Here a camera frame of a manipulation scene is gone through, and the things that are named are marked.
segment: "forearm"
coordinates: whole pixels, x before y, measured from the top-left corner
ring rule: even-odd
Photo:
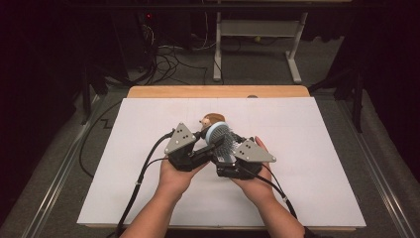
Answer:
[[[178,197],[167,197],[164,193],[157,191],[121,237],[164,237],[178,200]]]
[[[304,227],[275,198],[256,207],[271,238],[303,238]]]

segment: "dark background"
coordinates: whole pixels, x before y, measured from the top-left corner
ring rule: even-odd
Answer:
[[[143,65],[148,57],[141,33],[133,31],[138,16],[70,14],[53,0],[0,4],[3,222],[54,134],[74,112],[73,100],[80,92],[81,78],[87,75],[100,80],[104,75],[89,75],[91,65],[98,64],[124,77],[129,62],[133,62],[127,59]],[[386,11],[358,15],[340,11],[309,14],[302,39],[311,41],[321,36],[330,41],[346,36],[330,75],[349,65],[361,68],[366,90],[389,136],[420,179],[420,18],[416,12],[420,7],[409,0],[390,4]],[[278,18],[274,13],[224,14],[230,18]],[[280,18],[294,15],[284,12]],[[209,13],[208,17],[209,39],[214,39],[215,14]],[[153,14],[151,21],[163,39],[187,49],[192,45],[191,33],[205,36],[203,14]],[[138,50],[120,47],[119,38],[131,38]]]

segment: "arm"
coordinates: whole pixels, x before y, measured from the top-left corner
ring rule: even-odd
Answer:
[[[259,137],[256,137],[256,142],[266,149]],[[271,174],[265,168],[262,168],[259,175],[271,180]],[[257,207],[272,238],[302,238],[304,236],[304,227],[277,201],[269,184],[257,178],[251,180],[232,179],[232,181],[242,189],[245,196]]]
[[[176,203],[188,189],[191,179],[204,166],[192,172],[180,172],[168,160],[162,161],[160,164],[159,182],[154,196],[121,237],[164,237]]]

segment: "white paper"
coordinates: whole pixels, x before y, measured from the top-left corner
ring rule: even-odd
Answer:
[[[210,112],[223,114],[238,135],[263,140],[277,158],[271,169],[303,225],[366,226],[311,97],[125,99],[77,223],[117,224],[154,143],[179,122],[191,132],[199,131],[199,120]],[[167,142],[160,144],[153,159],[164,156]],[[200,140],[195,150],[204,146]],[[126,224],[154,194],[158,173],[159,162],[148,168]],[[263,222],[242,191],[228,178],[218,178],[209,164],[193,179],[170,225],[241,227]]]

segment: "gray gripper bracket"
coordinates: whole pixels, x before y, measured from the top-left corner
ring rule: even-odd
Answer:
[[[170,154],[188,144],[195,142],[195,136],[189,131],[189,129],[181,122],[173,132],[172,137],[167,143],[164,149],[165,154]]]
[[[246,162],[275,162],[276,158],[251,140],[241,144],[234,156]]]

